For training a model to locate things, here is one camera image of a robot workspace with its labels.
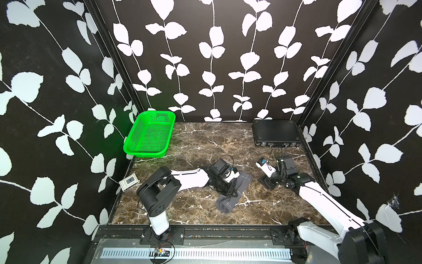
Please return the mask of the grey checked pillowcase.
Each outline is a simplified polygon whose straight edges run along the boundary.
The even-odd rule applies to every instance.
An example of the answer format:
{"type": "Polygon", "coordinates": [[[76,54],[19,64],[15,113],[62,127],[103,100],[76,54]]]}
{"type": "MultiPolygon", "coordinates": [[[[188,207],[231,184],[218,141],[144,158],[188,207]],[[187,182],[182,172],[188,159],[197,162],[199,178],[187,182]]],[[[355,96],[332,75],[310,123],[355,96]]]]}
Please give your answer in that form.
{"type": "Polygon", "coordinates": [[[250,174],[245,171],[239,171],[239,176],[234,181],[234,195],[226,196],[220,194],[215,202],[217,209],[221,213],[231,213],[252,180],[253,177],[250,174]]]}

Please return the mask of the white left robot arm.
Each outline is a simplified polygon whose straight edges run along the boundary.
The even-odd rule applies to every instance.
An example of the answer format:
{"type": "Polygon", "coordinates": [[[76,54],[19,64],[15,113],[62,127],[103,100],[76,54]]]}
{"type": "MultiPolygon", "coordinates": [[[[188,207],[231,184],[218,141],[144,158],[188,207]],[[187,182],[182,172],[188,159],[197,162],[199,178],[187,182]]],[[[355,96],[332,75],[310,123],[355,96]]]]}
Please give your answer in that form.
{"type": "Polygon", "coordinates": [[[170,230],[166,210],[179,191],[210,187],[224,197],[238,198],[240,192],[236,190],[235,182],[239,176],[240,171],[222,158],[214,164],[188,171],[162,166],[137,189],[136,194],[147,212],[154,234],[161,236],[170,230]]]}

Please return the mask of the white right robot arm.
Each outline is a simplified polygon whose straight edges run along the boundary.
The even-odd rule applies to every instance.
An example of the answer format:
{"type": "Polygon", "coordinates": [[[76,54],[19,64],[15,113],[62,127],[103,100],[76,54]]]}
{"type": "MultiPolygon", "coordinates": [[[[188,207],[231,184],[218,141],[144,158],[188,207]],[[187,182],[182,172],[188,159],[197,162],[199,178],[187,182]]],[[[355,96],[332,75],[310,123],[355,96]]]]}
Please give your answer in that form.
{"type": "Polygon", "coordinates": [[[265,158],[256,166],[264,172],[259,180],[267,189],[278,185],[292,190],[311,204],[333,227],[330,232],[306,218],[288,224],[286,237],[292,244],[309,242],[342,264],[386,264],[387,243],[383,229],[366,222],[333,199],[307,173],[299,173],[291,156],[281,156],[273,167],[265,158]]]}

